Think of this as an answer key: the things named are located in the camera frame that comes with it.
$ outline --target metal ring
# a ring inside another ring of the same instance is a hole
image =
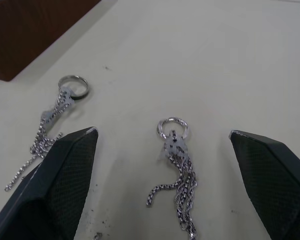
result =
[[[174,122],[174,123],[180,124],[184,128],[182,138],[186,139],[188,137],[189,131],[190,131],[188,124],[185,121],[183,121],[181,118],[178,118],[178,117],[175,117],[175,116],[169,117],[167,119],[163,119],[163,120],[159,121],[158,127],[156,128],[156,131],[160,135],[160,137],[162,137],[164,140],[167,139],[167,136],[164,134],[164,131],[163,131],[162,127],[163,127],[164,124],[169,123],[169,122]]]
[[[89,84],[87,82],[87,80],[85,80],[83,77],[81,76],[77,76],[77,75],[68,75],[68,76],[64,76],[63,78],[61,78],[59,80],[59,83],[58,83],[58,86],[59,86],[59,90],[61,89],[61,86],[65,83],[68,83],[68,82],[72,82],[72,81],[75,81],[75,82],[78,82],[78,83],[81,83],[85,86],[85,91],[81,94],[76,94],[76,95],[70,95],[70,97],[73,99],[73,100],[80,100],[80,99],[84,99],[88,93],[89,93]]]

